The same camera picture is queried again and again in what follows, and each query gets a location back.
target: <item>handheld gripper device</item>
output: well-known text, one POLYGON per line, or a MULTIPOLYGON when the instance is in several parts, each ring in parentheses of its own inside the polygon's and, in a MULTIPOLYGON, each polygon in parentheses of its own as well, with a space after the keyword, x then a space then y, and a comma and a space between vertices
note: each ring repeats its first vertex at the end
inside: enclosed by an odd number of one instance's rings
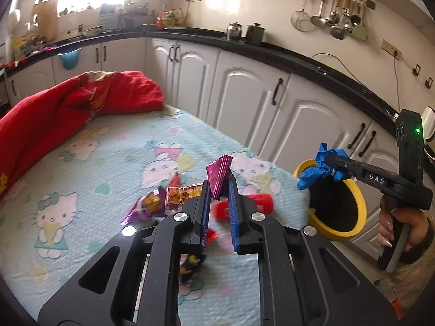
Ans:
POLYGON ((175 326, 180 254, 201 254, 207 240, 211 192, 185 202, 158 226, 124 227, 42 307, 40 326, 175 326), (137 322, 142 271, 149 255, 137 322))
POLYGON ((314 227, 296 230, 257 212, 229 179, 234 251, 257 254, 262 326, 393 325, 391 304, 314 227))
MULTIPOLYGON (((396 120, 396 141, 399 148, 399 175, 345 158, 336 154, 325 156, 325 163, 332 168, 347 172, 359 181, 376 187, 386 195, 387 210, 415 207, 429 210, 432 190, 423 185, 423 126, 421 116, 403 109, 396 120)), ((378 259, 378 267, 393 272, 408 240, 411 226, 393 221, 392 247, 384 247, 378 259)))

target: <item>red blanket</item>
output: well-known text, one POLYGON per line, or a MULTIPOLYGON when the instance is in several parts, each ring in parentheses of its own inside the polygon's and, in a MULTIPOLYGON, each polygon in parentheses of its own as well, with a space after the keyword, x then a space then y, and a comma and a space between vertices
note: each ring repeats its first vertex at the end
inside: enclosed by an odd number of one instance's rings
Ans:
POLYGON ((83 73, 23 99, 0 119, 0 196, 88 119, 163 108, 160 87, 139 71, 83 73))

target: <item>human hand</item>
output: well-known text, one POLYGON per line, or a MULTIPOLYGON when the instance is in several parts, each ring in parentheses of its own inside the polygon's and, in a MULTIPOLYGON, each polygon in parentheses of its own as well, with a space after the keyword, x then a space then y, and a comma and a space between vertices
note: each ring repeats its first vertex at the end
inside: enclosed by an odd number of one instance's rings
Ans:
POLYGON ((409 251, 426 237, 429 221, 421 210, 412 207, 395 208, 390 214, 387 212, 387 199, 385 195, 379 201, 379 206, 381 208, 379 213, 379 244, 388 247, 392 246, 390 241, 394 240, 393 217, 401 223, 409 223, 411 225, 411 231, 404 251, 409 251))

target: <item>cutting board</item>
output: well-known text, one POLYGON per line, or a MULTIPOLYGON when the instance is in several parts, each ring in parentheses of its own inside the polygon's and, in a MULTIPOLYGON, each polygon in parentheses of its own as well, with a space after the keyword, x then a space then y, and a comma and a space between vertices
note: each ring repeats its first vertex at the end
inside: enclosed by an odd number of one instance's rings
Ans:
POLYGON ((57 37, 57 0, 33 5, 32 13, 38 15, 38 37, 54 40, 57 37))

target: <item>power cord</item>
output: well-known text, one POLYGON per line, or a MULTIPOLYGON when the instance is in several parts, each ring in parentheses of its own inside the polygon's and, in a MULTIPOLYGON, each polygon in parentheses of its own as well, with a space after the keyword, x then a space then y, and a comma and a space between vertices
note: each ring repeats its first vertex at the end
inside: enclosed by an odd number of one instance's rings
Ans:
POLYGON ((399 98, 399 78, 397 77, 397 70, 396 70, 396 59, 397 59, 397 50, 394 51, 394 74, 396 76, 396 88, 397 88, 397 105, 399 106, 400 111, 400 98, 399 98))
POLYGON ((335 56, 335 55, 332 55, 332 54, 328 54, 327 52, 318 52, 317 54, 314 54, 311 58, 314 58, 315 56, 317 56, 317 55, 329 55, 329 56, 332 56, 333 58, 336 58, 342 65, 343 65, 343 67, 347 70, 347 72, 349 72, 351 75, 352 75, 352 77, 359 83, 359 84, 361 84, 362 86, 364 86, 366 89, 368 89, 367 88, 367 86, 364 84, 364 83, 362 83, 358 78, 356 78, 356 76, 352 73, 352 72, 350 72, 350 70, 344 65, 344 63, 337 57, 337 56, 335 56))

